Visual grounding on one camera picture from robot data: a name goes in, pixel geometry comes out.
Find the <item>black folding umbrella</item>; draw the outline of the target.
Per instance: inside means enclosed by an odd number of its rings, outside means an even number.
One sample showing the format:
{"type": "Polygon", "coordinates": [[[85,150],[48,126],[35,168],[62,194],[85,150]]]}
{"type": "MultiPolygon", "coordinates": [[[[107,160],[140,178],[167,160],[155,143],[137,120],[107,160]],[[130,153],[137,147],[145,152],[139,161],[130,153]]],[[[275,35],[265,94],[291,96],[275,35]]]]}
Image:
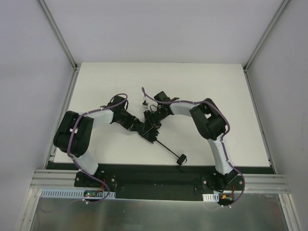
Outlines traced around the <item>black folding umbrella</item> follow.
{"type": "Polygon", "coordinates": [[[182,166],[183,164],[186,164],[187,162],[187,156],[185,154],[178,155],[175,152],[173,152],[171,149],[169,149],[167,146],[165,146],[162,142],[160,142],[157,139],[157,136],[159,134],[158,130],[155,126],[153,126],[150,122],[141,122],[140,125],[138,125],[138,134],[146,139],[147,141],[154,143],[157,142],[160,144],[163,148],[168,150],[170,153],[172,153],[177,158],[177,165],[182,166]]]}

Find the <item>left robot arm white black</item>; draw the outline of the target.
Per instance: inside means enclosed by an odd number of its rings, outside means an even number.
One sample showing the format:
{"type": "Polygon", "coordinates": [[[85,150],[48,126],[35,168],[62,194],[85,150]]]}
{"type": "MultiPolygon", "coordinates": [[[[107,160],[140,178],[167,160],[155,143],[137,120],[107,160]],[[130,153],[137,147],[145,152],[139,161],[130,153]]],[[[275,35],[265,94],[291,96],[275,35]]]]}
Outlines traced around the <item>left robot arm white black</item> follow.
{"type": "Polygon", "coordinates": [[[54,135],[53,145],[66,153],[80,171],[93,176],[99,167],[89,151],[93,129],[117,123],[126,130],[142,134],[144,123],[131,115],[127,108],[128,96],[118,94],[98,109],[82,114],[67,111],[54,135]]]}

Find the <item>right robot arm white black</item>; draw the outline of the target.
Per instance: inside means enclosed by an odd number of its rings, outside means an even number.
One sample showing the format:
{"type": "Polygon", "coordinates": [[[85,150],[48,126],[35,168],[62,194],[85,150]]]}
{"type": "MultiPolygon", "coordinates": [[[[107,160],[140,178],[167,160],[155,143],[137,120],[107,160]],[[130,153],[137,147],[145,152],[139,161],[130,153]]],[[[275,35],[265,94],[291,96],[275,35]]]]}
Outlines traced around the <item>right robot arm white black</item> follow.
{"type": "Polygon", "coordinates": [[[228,175],[232,172],[230,158],[224,144],[224,136],[229,132],[229,124],[214,102],[207,98],[201,102],[191,102],[179,98],[169,98],[164,91],[152,98],[157,103],[155,111],[144,112],[145,120],[154,129],[161,127],[167,116],[181,115],[192,118],[199,134],[208,141],[214,160],[216,174],[207,181],[207,186],[223,192],[229,184],[228,175]]]}

